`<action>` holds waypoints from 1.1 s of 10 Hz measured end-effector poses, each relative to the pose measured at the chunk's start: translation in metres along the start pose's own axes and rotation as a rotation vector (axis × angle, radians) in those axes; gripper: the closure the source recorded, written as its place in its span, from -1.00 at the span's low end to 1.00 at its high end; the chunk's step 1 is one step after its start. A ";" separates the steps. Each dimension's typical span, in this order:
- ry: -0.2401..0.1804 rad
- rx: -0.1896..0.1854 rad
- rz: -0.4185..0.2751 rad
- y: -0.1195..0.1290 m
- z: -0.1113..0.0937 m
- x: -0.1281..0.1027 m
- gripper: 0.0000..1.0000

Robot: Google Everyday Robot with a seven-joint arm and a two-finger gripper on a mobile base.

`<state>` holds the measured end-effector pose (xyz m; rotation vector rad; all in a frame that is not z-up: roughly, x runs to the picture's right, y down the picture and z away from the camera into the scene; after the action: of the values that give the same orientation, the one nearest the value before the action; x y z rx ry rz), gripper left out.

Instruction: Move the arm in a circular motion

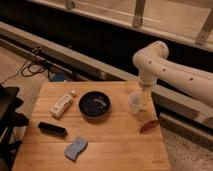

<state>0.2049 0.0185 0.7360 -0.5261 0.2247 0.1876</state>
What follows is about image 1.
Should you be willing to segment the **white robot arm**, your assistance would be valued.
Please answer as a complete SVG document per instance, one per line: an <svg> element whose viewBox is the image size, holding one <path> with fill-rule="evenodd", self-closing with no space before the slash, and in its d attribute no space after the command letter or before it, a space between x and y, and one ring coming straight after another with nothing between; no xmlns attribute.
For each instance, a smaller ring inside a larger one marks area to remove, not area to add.
<svg viewBox="0 0 213 171"><path fill-rule="evenodd" d="M158 79L213 108L213 73L170 62L168 46L155 41L133 55L139 85L152 90Z"/></svg>

